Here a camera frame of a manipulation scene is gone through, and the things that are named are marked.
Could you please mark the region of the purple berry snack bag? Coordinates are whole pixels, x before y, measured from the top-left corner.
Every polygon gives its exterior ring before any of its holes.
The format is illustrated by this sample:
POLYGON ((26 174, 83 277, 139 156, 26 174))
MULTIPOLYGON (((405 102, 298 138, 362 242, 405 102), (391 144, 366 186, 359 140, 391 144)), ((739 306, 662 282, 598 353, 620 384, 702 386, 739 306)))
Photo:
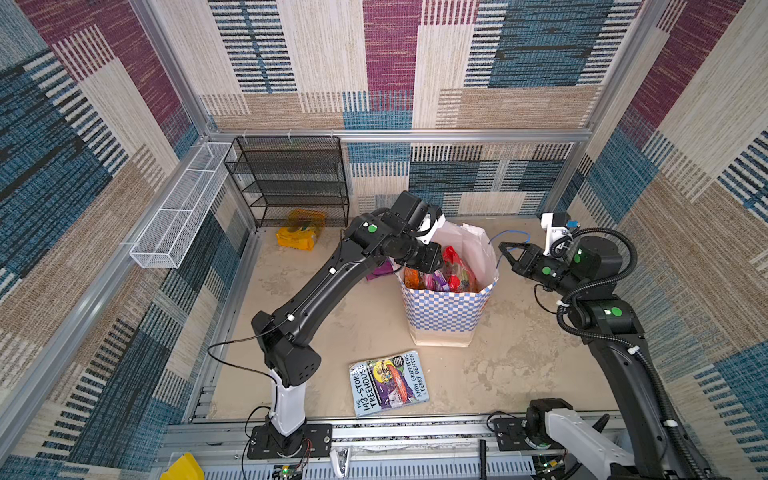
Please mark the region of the purple berry snack bag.
POLYGON ((431 274, 421 274, 422 283, 424 288, 434 292, 450 292, 451 287, 449 281, 443 275, 440 270, 437 270, 431 274))

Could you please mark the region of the orange corn chip bag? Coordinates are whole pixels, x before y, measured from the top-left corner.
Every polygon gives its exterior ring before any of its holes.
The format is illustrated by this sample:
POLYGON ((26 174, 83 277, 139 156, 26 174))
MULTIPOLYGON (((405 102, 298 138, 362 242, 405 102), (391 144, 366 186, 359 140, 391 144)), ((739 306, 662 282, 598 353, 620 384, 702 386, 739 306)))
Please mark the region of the orange corn chip bag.
POLYGON ((403 280, 405 287, 408 289, 421 290, 424 288, 422 275, 418 270, 405 268, 403 280))

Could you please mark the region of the red fruit jelly bag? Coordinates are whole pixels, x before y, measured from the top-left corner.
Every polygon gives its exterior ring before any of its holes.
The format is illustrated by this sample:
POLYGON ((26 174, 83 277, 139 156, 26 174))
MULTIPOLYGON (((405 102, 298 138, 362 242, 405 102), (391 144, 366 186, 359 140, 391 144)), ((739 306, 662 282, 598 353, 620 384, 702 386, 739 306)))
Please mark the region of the red fruit jelly bag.
POLYGON ((477 293, 478 282, 471 268, 452 246, 443 249, 443 276, 452 293, 477 293))

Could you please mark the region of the purple grape jelly bag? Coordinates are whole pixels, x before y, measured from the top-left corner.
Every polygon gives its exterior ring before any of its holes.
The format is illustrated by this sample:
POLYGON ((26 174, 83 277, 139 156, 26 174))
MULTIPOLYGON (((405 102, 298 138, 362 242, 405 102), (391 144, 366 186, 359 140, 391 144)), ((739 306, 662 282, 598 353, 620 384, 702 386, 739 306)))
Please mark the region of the purple grape jelly bag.
POLYGON ((381 277, 392 275, 395 272, 393 264, 387 260, 381 266, 374 269, 371 273, 366 275, 367 281, 373 281, 381 277))

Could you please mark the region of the blue checkered paper bag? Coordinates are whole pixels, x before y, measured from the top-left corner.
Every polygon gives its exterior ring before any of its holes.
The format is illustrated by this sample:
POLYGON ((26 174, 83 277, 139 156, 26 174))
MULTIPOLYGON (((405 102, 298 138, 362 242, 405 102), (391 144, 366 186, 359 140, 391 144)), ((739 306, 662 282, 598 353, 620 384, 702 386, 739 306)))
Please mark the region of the blue checkered paper bag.
POLYGON ((452 246, 468 264, 478 282, 477 293, 408 289, 404 269, 396 274, 401 287, 410 336, 417 346, 467 347, 483 317, 499 280, 499 258, 493 240, 475 225, 447 222, 433 240, 444 249, 452 246))

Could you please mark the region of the yellow snack pack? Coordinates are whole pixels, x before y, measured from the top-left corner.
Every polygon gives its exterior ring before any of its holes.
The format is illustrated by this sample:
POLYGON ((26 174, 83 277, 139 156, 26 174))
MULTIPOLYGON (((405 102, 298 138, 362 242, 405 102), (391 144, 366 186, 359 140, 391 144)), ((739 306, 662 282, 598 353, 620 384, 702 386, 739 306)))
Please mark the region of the yellow snack pack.
POLYGON ((324 213, 297 208, 292 210, 285 224, 276 233, 279 246, 312 251, 326 224, 324 213))

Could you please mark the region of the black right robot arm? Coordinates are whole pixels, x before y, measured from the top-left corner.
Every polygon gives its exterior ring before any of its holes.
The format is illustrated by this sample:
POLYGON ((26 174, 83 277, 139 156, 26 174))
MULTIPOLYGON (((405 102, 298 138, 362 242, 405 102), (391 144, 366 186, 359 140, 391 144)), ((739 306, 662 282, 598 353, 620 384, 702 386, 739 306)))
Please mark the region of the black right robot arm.
POLYGON ((564 447, 597 479, 715 478, 666 392, 639 318, 614 292, 637 266, 632 241, 619 231, 591 227, 568 230, 547 248, 520 242, 498 248, 514 273, 560 294, 553 312, 557 324, 597 361, 632 449, 619 448, 584 424, 560 398, 530 402, 522 423, 527 443, 564 447))

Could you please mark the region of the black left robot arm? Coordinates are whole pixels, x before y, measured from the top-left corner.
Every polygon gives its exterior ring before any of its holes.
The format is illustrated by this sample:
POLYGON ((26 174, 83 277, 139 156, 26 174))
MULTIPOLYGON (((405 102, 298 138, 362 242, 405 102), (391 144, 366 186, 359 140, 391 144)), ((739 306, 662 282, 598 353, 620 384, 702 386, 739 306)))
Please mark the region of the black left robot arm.
POLYGON ((267 375, 275 383, 265 425, 254 432, 263 446, 286 457, 309 451, 306 383, 321 365, 310 346, 315 333, 346 294, 385 261, 424 273, 438 270, 440 245, 432 237, 444 222, 439 207, 404 192, 392 207, 354 218, 334 253, 297 294, 273 313, 253 317, 267 375))

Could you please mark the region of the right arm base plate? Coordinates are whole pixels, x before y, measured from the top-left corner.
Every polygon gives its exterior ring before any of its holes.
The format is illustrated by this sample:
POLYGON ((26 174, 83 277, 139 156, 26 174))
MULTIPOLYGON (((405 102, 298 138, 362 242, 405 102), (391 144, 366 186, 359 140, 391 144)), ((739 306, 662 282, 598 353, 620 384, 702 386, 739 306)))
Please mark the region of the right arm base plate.
POLYGON ((552 440, 530 440, 525 432, 524 423, 524 419, 509 416, 494 417, 490 420, 491 431, 500 451, 532 451, 535 453, 565 451, 563 445, 552 440))

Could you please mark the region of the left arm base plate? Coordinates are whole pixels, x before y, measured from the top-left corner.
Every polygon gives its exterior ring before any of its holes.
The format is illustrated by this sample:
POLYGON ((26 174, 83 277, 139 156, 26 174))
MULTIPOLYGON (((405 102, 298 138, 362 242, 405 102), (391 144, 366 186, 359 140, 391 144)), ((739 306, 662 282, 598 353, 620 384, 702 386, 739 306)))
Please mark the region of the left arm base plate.
POLYGON ((245 456, 248 460, 325 458, 330 455, 332 434, 330 423, 305 422, 287 436, 280 434, 272 423, 265 423, 251 431, 245 456))

